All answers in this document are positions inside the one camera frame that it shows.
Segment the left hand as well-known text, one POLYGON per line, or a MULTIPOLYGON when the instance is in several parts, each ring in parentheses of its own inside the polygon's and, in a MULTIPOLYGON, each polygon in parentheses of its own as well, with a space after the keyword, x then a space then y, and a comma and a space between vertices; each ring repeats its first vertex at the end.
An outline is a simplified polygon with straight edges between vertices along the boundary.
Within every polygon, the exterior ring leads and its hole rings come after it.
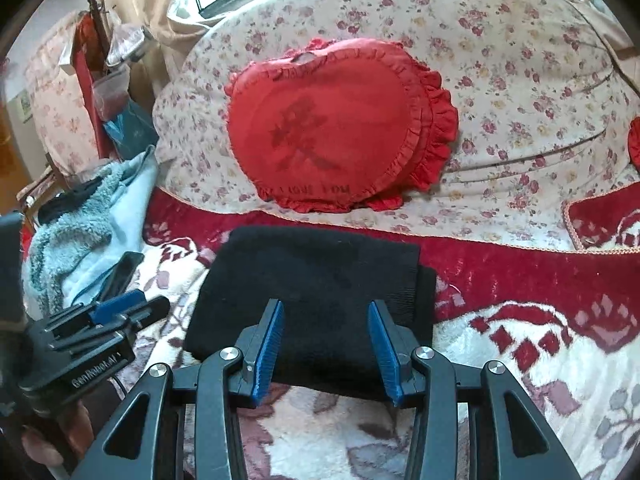
POLYGON ((40 418, 42 425, 26 425, 21 441, 27 456, 48 468, 62 467, 64 450, 71 450, 80 460, 94 440, 88 408, 84 402, 68 404, 55 418, 40 418))

